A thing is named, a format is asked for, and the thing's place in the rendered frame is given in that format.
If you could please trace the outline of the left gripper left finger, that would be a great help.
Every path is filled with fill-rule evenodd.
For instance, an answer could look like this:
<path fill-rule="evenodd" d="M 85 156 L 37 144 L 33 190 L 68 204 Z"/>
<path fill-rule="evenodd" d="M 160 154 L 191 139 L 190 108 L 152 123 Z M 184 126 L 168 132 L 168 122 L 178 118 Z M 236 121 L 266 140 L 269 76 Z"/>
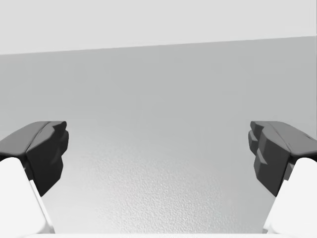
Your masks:
<path fill-rule="evenodd" d="M 58 182 L 65 121 L 37 121 L 0 140 L 0 234 L 53 234 L 42 197 Z"/>

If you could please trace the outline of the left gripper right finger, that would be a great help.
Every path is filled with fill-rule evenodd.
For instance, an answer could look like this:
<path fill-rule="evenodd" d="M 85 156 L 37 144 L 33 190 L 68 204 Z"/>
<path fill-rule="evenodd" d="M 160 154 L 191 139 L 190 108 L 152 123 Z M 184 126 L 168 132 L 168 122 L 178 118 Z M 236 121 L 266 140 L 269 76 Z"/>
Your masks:
<path fill-rule="evenodd" d="M 256 177 L 275 196 L 263 231 L 317 234 L 317 140 L 279 121 L 250 127 Z"/>

